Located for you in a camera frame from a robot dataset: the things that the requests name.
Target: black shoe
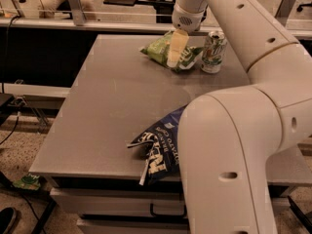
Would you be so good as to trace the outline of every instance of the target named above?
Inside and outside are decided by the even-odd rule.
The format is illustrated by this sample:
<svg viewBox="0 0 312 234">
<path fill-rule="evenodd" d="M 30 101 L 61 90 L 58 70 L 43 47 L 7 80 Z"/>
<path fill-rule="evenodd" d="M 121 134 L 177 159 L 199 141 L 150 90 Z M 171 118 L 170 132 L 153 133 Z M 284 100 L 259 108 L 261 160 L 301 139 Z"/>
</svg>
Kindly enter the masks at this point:
<svg viewBox="0 0 312 234">
<path fill-rule="evenodd" d="M 0 234 L 9 233 L 17 217 L 17 211 L 13 207 L 0 212 Z"/>
</svg>

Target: can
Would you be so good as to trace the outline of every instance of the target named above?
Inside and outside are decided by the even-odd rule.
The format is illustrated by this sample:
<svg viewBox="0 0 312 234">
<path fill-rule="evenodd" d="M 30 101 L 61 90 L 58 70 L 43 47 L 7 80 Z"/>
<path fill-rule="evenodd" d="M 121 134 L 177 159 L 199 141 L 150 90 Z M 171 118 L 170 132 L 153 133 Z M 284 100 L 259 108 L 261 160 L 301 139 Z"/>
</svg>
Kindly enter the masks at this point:
<svg viewBox="0 0 312 234">
<path fill-rule="evenodd" d="M 227 40 L 222 31 L 211 31 L 208 33 L 202 55 L 202 70 L 215 74 L 221 69 Z"/>
</svg>

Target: white robotic arm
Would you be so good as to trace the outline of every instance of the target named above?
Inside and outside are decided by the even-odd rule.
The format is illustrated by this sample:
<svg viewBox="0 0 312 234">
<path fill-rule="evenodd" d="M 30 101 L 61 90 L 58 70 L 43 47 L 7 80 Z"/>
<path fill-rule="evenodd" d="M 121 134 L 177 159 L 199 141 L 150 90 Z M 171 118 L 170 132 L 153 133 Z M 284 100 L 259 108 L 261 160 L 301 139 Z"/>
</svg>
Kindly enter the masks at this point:
<svg viewBox="0 0 312 234">
<path fill-rule="evenodd" d="M 255 0 L 176 0 L 174 26 L 197 29 L 205 1 L 251 84 L 198 97 L 181 117 L 191 233 L 277 233 L 265 163 L 312 134 L 312 60 Z"/>
</svg>

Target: drawer handle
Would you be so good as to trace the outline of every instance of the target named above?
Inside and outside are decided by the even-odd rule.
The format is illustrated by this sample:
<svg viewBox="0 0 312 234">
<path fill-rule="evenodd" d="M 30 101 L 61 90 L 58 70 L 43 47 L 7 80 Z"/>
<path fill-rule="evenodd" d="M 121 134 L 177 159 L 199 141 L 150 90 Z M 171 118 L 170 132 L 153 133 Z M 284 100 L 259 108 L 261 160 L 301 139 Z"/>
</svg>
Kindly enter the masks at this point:
<svg viewBox="0 0 312 234">
<path fill-rule="evenodd" d="M 161 218 L 165 217 L 166 219 L 168 219 L 168 218 L 172 218 L 172 219 L 184 218 L 187 215 L 187 210 L 186 210 L 185 205 L 184 205 L 183 214 L 155 214 L 154 213 L 154 204 L 150 204 L 149 211 L 150 211 L 150 214 L 154 217 L 161 217 Z"/>
</svg>

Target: chip bag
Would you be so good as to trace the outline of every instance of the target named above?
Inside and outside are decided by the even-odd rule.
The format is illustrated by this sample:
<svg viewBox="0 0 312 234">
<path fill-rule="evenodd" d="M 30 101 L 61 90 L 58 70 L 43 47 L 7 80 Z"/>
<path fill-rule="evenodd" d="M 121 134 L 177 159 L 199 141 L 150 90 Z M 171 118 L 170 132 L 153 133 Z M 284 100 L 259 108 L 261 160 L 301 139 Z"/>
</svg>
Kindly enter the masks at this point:
<svg viewBox="0 0 312 234">
<path fill-rule="evenodd" d="M 128 144 L 128 148 L 146 145 L 145 167 L 140 185 L 153 184 L 179 171 L 177 129 L 185 107 L 186 105 L 166 115 Z"/>
<path fill-rule="evenodd" d="M 193 67 L 196 63 L 198 56 L 203 51 L 203 47 L 189 47 L 186 46 L 182 52 L 176 67 L 168 67 L 168 52 L 170 48 L 170 43 L 173 37 L 173 32 L 167 32 L 163 37 L 157 39 L 156 41 L 150 43 L 149 45 L 140 48 L 139 50 L 148 55 L 151 59 L 155 60 L 159 64 L 167 67 L 175 72 L 180 72 L 181 70 L 187 70 Z"/>
</svg>

